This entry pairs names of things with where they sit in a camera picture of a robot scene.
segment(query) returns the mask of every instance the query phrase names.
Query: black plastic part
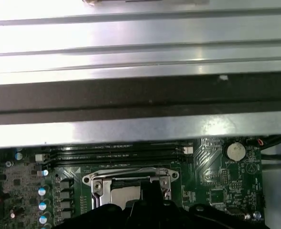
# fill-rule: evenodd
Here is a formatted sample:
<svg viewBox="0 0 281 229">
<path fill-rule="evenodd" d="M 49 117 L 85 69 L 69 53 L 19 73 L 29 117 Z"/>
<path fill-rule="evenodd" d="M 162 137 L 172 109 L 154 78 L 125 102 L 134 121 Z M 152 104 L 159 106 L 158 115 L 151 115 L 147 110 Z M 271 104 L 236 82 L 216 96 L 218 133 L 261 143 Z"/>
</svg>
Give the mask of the black plastic part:
<svg viewBox="0 0 281 229">
<path fill-rule="evenodd" d="M 281 111 L 281 73 L 0 85 L 0 124 Z"/>
<path fill-rule="evenodd" d="M 281 161 L 281 154 L 273 154 L 273 155 L 261 154 L 261 159 L 268 160 L 268 161 Z"/>
</svg>

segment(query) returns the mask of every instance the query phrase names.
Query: capacitor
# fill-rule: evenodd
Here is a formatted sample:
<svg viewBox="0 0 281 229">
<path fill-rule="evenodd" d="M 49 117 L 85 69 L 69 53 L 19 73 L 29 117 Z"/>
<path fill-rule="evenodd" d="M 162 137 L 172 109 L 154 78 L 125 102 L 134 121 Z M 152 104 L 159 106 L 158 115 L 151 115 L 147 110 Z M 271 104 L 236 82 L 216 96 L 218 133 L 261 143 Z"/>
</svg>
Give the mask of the capacitor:
<svg viewBox="0 0 281 229">
<path fill-rule="evenodd" d="M 42 171 L 42 176 L 43 176 L 43 177 L 48 176 L 48 174 L 49 174 L 49 172 L 48 172 L 47 169 L 45 169 L 45 170 Z"/>
<path fill-rule="evenodd" d="M 257 220 L 260 220 L 261 219 L 261 213 L 259 211 L 255 211 L 253 213 L 253 218 L 257 219 Z"/>
<path fill-rule="evenodd" d="M 44 211 L 46 208 L 50 206 L 50 200 L 49 199 L 44 199 L 43 202 L 39 204 L 39 210 Z"/>
<path fill-rule="evenodd" d="M 44 224 L 44 226 L 42 227 L 42 229 L 51 229 L 53 226 L 50 223 L 46 223 Z"/>
<path fill-rule="evenodd" d="M 41 196 L 41 197 L 42 197 L 42 196 L 45 196 L 45 194 L 46 194 L 45 188 L 43 188 L 43 187 L 39 188 L 38 193 L 39 193 L 39 196 Z"/>
<path fill-rule="evenodd" d="M 18 153 L 15 154 L 14 157 L 15 157 L 15 159 L 16 159 L 17 161 L 20 161 L 20 160 L 22 160 L 23 155 L 22 155 L 22 153 L 18 152 Z"/>
<path fill-rule="evenodd" d="M 239 142 L 232 143 L 226 151 L 226 157 L 233 161 L 241 161 L 246 154 L 246 148 Z"/>
<path fill-rule="evenodd" d="M 39 222 L 41 224 L 46 224 L 50 219 L 51 219 L 51 213 L 47 211 L 39 218 Z"/>
<path fill-rule="evenodd" d="M 13 209 L 10 213 L 10 218 L 14 219 L 16 217 L 18 217 L 19 215 L 23 214 L 25 212 L 25 209 L 20 207 L 18 209 Z"/>
<path fill-rule="evenodd" d="M 10 198 L 10 194 L 4 193 L 3 195 L 0 196 L 0 203 L 9 198 Z"/>
<path fill-rule="evenodd" d="M 46 195 L 46 193 L 48 193 L 48 191 L 50 190 L 49 185 L 44 185 L 43 187 L 39 188 L 39 196 L 43 197 Z"/>
</svg>

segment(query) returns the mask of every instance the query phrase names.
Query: chip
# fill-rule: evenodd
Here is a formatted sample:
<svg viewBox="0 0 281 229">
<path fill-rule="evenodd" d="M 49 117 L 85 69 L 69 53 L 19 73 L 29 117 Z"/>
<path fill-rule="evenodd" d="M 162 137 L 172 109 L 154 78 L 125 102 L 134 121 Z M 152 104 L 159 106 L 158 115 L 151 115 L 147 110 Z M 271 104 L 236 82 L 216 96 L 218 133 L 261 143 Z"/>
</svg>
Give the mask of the chip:
<svg viewBox="0 0 281 229">
<path fill-rule="evenodd" d="M 31 204 L 31 205 L 37 205 L 37 199 L 36 199 L 36 198 L 30 198 L 30 199 L 29 199 L 29 204 Z"/>
<path fill-rule="evenodd" d="M 13 185 L 14 185 L 14 186 L 19 186 L 19 185 L 21 185 L 21 180 L 20 180 L 20 179 L 15 179 L 15 180 L 13 180 Z"/>
<path fill-rule="evenodd" d="M 222 204 L 225 201 L 223 189 L 213 189 L 211 190 L 211 203 L 212 204 Z"/>
</svg>

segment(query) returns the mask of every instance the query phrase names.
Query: green circuit board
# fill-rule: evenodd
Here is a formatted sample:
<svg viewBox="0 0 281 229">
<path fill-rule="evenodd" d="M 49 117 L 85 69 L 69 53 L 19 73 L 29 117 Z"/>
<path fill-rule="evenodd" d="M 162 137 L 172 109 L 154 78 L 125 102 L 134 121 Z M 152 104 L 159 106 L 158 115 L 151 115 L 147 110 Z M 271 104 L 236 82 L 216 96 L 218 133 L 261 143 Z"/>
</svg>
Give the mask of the green circuit board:
<svg viewBox="0 0 281 229">
<path fill-rule="evenodd" d="M 202 138 L 183 142 L 107 146 L 61 146 L 22 149 L 16 160 L 16 149 L 0 152 L 0 192 L 10 193 L 1 208 L 0 229 L 41 229 L 39 218 L 50 213 L 50 225 L 78 216 L 92 209 L 92 194 L 82 177 L 102 169 L 164 167 L 179 172 L 171 183 L 172 201 L 188 210 L 196 203 L 236 214 L 254 223 L 264 222 L 264 196 L 260 149 L 244 144 L 246 155 L 240 161 L 230 160 L 225 150 L 229 142 L 242 139 Z M 35 158 L 46 157 L 38 161 Z M 12 161 L 11 167 L 4 162 Z M 63 214 L 61 182 L 72 181 L 72 206 Z M 38 189 L 49 187 L 44 196 Z M 50 200 L 44 211 L 38 205 Z M 12 208 L 25 213 L 11 219 Z M 253 217 L 260 213 L 260 218 Z"/>
</svg>

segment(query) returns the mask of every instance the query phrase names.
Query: black cable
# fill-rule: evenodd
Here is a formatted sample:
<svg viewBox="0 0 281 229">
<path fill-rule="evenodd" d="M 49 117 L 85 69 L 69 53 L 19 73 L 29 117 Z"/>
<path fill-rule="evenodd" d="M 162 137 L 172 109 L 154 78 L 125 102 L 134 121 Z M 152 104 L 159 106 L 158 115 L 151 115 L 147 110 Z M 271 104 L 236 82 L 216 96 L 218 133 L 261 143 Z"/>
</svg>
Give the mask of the black cable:
<svg viewBox="0 0 281 229">
<path fill-rule="evenodd" d="M 260 140 L 263 141 L 264 145 L 260 146 L 261 150 L 276 146 L 281 143 L 281 135 L 273 135 L 268 137 L 260 137 Z"/>
<path fill-rule="evenodd" d="M 261 159 L 268 160 L 268 161 L 281 161 L 281 154 L 273 154 L 273 155 L 261 154 Z"/>
</svg>

